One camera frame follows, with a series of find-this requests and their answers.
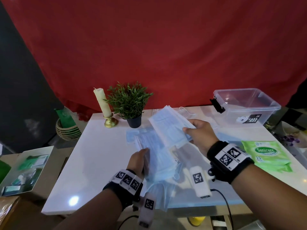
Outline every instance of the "hand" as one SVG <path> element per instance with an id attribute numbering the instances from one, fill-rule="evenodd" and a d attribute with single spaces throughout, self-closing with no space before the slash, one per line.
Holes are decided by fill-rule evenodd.
<path id="1" fill-rule="evenodd" d="M 199 151 L 204 156 L 207 156 L 210 147 L 219 139 L 216 137 L 210 123 L 198 119 L 190 119 L 189 121 L 196 129 L 184 127 L 182 130 L 193 138 L 193 143 L 198 147 Z"/>
<path id="2" fill-rule="evenodd" d="M 148 152 L 148 148 L 142 149 L 138 152 L 135 152 L 128 163 L 127 169 L 133 170 L 136 175 L 143 179 L 144 175 L 142 174 L 142 170 L 144 167 L 144 155 Z"/>

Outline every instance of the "forearm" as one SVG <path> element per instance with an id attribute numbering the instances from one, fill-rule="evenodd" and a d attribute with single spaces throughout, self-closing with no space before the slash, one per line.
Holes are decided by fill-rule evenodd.
<path id="1" fill-rule="evenodd" d="M 291 230 L 307 226 L 307 196 L 257 166 L 248 166 L 231 185 L 264 224 Z"/>
<path id="2" fill-rule="evenodd" d="M 54 230 L 107 229 L 116 223 L 121 212 L 122 205 L 118 197 L 110 189 L 105 189 Z"/>

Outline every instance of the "black latch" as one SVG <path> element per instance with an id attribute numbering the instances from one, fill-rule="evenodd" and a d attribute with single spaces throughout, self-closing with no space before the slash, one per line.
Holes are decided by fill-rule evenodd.
<path id="1" fill-rule="evenodd" d="M 214 97 L 213 99 L 210 99 L 210 101 L 211 101 L 212 105 L 214 106 L 214 108 L 216 109 L 217 112 L 223 113 L 225 111 L 225 108 L 221 107 L 221 105 L 217 101 L 216 97 Z"/>

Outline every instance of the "wicker basket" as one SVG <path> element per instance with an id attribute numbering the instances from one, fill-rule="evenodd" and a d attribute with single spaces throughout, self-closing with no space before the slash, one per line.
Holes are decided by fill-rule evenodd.
<path id="1" fill-rule="evenodd" d="M 69 128 L 62 128 L 62 124 L 59 119 L 56 121 L 56 133 L 62 139 L 69 141 L 79 139 L 82 134 L 77 125 Z"/>

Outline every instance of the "person's left hand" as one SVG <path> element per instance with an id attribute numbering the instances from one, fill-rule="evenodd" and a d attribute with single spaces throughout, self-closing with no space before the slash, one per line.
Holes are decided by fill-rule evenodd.
<path id="1" fill-rule="evenodd" d="M 128 163 L 127 169 L 133 170 L 136 175 L 143 179 L 144 175 L 142 174 L 142 170 L 144 167 L 144 155 L 148 151 L 148 148 L 142 149 L 138 152 L 135 152 Z"/>

